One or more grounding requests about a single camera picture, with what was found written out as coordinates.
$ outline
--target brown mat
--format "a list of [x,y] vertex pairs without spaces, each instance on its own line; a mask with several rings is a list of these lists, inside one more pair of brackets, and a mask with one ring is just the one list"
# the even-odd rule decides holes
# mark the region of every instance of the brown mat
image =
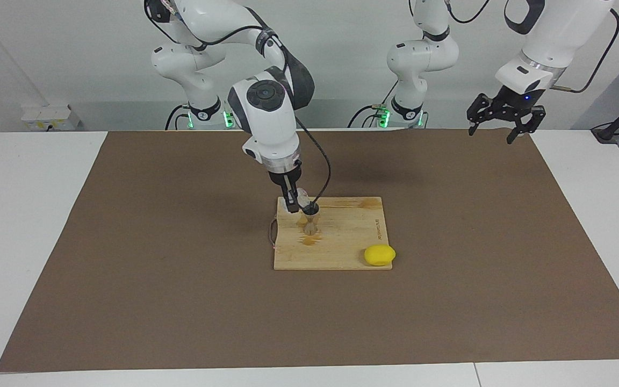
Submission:
[[301,272],[272,269],[278,189],[245,134],[111,133],[0,372],[618,359],[619,291],[507,134],[317,133],[327,196],[383,197],[398,261]]

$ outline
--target yellow lemon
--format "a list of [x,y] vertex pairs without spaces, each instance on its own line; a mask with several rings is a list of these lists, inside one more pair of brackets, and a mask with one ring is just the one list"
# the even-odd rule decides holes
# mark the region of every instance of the yellow lemon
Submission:
[[395,250],[389,245],[374,245],[364,250],[364,260],[371,266],[386,266],[395,259]]

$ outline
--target green indicator light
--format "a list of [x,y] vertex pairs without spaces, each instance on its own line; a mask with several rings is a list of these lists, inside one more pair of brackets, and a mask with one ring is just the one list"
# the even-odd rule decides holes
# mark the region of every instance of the green indicator light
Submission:
[[224,110],[224,122],[226,123],[226,129],[233,127],[235,125],[235,120],[233,119],[233,115]]
[[384,112],[381,114],[381,120],[379,120],[379,126],[388,127],[388,120],[390,119],[391,112],[389,112],[388,110],[384,110]]

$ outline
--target white table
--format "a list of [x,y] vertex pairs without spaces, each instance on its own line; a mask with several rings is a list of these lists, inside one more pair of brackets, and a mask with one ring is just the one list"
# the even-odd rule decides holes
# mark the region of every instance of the white table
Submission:
[[[0,356],[106,133],[0,134]],[[533,139],[619,287],[619,149],[589,132]],[[0,385],[619,387],[619,360],[0,375]]]

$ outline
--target white junction box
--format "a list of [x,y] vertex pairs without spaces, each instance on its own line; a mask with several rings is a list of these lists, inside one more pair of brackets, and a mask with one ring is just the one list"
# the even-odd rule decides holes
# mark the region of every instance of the white junction box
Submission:
[[78,130],[80,118],[68,106],[25,107],[21,120],[29,130]]

